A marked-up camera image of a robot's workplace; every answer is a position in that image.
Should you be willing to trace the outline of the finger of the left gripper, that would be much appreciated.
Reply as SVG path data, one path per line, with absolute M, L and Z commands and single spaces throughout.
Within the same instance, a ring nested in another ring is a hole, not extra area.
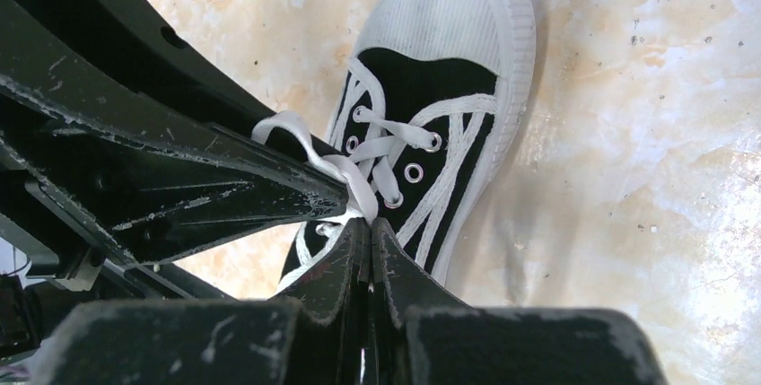
M 146 0 L 1 0 L 1 149 L 53 153 L 43 126 L 178 157 L 302 157 L 273 112 Z

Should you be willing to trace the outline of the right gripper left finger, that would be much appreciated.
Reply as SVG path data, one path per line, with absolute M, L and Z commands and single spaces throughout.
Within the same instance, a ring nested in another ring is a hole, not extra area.
M 356 384 L 357 280 L 370 229 L 264 302 L 112 300 L 76 307 L 42 347 L 34 384 Z

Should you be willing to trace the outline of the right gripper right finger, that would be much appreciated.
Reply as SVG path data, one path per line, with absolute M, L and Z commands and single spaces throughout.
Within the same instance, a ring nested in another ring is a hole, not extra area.
M 372 226 L 379 384 L 662 384 L 651 343 L 608 309 L 477 308 L 444 289 Z

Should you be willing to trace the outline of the black white sneaker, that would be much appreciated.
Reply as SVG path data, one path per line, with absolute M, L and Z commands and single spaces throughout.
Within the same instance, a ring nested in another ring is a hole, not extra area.
M 344 185 L 343 215 L 304 223 L 279 282 L 316 270 L 349 219 L 386 220 L 440 284 L 459 232 L 519 130 L 536 59 L 531 0 L 380 0 L 361 31 L 328 124 L 331 153 L 285 110 L 252 129 L 290 135 Z

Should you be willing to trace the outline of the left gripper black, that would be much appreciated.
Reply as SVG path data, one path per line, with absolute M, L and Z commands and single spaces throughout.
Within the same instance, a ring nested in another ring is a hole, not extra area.
M 3 365 L 33 357 L 80 304 L 227 296 L 171 263 L 113 262 L 173 261 L 342 214 L 347 199 L 288 156 L 131 92 L 1 0 Z

